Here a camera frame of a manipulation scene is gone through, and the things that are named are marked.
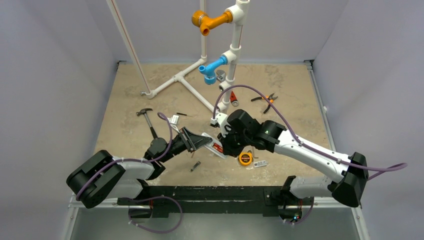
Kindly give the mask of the white remote control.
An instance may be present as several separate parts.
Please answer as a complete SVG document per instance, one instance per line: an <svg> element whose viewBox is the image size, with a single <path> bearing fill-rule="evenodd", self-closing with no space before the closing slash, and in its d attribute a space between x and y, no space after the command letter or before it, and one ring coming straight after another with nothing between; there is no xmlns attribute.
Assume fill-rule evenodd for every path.
<svg viewBox="0 0 424 240"><path fill-rule="evenodd" d="M222 144L217 139L215 139L213 136L207 134L206 132L203 132L201 134L201 136L211 139L211 141L204 146L205 148L207 148L212 153L214 153L215 155L217 155L218 157L220 157L222 159L227 158L227 155L224 154Z"/></svg>

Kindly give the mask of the red battery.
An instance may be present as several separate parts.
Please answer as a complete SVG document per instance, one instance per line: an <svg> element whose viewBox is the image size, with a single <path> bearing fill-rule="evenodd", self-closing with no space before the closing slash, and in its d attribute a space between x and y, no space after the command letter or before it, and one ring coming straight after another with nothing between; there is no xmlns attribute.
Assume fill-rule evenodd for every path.
<svg viewBox="0 0 424 240"><path fill-rule="evenodd" d="M212 147L213 147L215 150L217 150L219 153L223 153L223 148L222 148L222 146L220 146L219 144L214 143Z"/></svg>

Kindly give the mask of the remote battery cover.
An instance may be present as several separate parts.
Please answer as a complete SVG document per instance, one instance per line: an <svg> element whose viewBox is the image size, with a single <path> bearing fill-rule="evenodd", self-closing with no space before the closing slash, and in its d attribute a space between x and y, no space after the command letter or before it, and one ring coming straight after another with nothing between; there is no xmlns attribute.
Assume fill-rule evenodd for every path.
<svg viewBox="0 0 424 240"><path fill-rule="evenodd" d="M255 168L265 167L268 165L268 162L266 160L256 161L253 163L253 166Z"/></svg>

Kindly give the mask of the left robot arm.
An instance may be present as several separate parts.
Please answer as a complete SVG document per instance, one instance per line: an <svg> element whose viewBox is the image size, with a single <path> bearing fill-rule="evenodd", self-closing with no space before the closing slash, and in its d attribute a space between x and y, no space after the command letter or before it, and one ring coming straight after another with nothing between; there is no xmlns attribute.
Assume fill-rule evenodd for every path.
<svg viewBox="0 0 424 240"><path fill-rule="evenodd" d="M184 151L195 152L213 140L183 127L171 142L154 138L141 159L116 157L100 150L74 170L66 184L87 209L113 198L129 198L142 205L149 199L144 181L159 177L166 169L163 164L171 158Z"/></svg>

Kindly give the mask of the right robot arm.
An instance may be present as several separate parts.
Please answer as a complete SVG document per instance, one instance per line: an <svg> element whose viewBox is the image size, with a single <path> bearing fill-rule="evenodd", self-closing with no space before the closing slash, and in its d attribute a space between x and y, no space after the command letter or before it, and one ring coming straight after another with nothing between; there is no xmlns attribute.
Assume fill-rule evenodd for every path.
<svg viewBox="0 0 424 240"><path fill-rule="evenodd" d="M237 109L230 115L219 113L210 121L218 127L223 154L237 157L246 146L284 155L321 172L323 177L296 176L287 180L280 196L288 204L309 197L332 197L339 203L356 208L369 179L366 157L332 151L302 137L293 137L289 129L273 120L262 123L246 111Z"/></svg>

